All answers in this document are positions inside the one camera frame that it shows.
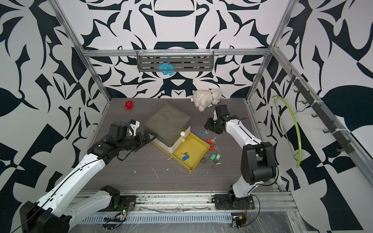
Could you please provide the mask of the keys with red tag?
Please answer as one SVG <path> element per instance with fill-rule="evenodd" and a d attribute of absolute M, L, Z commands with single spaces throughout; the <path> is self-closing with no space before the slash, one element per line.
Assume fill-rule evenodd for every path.
<path fill-rule="evenodd" d="M 215 137 L 213 139 L 208 139 L 207 143 L 210 145 L 209 150 L 217 150 Z"/>

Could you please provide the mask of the three-drawer storage box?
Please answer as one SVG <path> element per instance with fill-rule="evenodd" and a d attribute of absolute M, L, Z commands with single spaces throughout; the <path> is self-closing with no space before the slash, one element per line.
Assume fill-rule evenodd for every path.
<path fill-rule="evenodd" d="M 172 154 L 182 144 L 182 139 L 190 133 L 191 117 L 165 103 L 151 114 L 143 123 L 146 130 L 156 134 L 153 144 Z"/>

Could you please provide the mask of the yellow bottom drawer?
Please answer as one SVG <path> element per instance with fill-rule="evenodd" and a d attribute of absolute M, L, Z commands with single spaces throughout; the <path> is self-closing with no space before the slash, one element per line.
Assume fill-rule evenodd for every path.
<path fill-rule="evenodd" d="M 198 136 L 190 133 L 185 142 L 182 142 L 170 157 L 175 160 L 181 167 L 186 169 L 189 173 L 193 173 L 201 159 L 205 156 L 209 150 L 210 145 L 200 139 Z M 182 153 L 188 152 L 190 158 L 186 161 L 182 161 Z"/>

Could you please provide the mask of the keys with green tag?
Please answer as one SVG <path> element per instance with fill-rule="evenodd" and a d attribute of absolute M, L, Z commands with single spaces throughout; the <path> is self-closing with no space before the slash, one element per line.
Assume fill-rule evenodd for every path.
<path fill-rule="evenodd" d="M 213 155 L 210 157 L 210 161 L 212 162 L 212 166 L 215 166 L 215 164 L 216 164 L 216 157 L 217 157 L 216 154 L 213 154 Z"/>

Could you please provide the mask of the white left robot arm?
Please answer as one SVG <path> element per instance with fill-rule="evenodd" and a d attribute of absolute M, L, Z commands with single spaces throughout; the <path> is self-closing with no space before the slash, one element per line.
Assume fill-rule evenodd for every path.
<path fill-rule="evenodd" d="M 79 165 L 37 202 L 27 202 L 20 208 L 21 230 L 24 233 L 67 233 L 79 222 L 106 208 L 121 207 L 120 192 L 101 188 L 93 196 L 75 205 L 71 201 L 99 171 L 118 157 L 123 150 L 138 151 L 157 137 L 149 131 L 134 136 L 106 135 L 95 143 Z"/>

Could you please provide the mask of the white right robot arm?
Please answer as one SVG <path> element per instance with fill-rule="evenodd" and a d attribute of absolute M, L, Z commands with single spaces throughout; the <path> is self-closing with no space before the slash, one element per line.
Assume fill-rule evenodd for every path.
<path fill-rule="evenodd" d="M 217 134 L 229 133 L 242 149 L 241 176 L 231 185 L 227 194 L 214 195 L 212 202 L 218 210 L 243 210 L 252 207 L 253 191 L 271 179 L 277 179 L 277 162 L 271 143 L 255 137 L 227 106 L 215 107 L 205 129 Z"/>

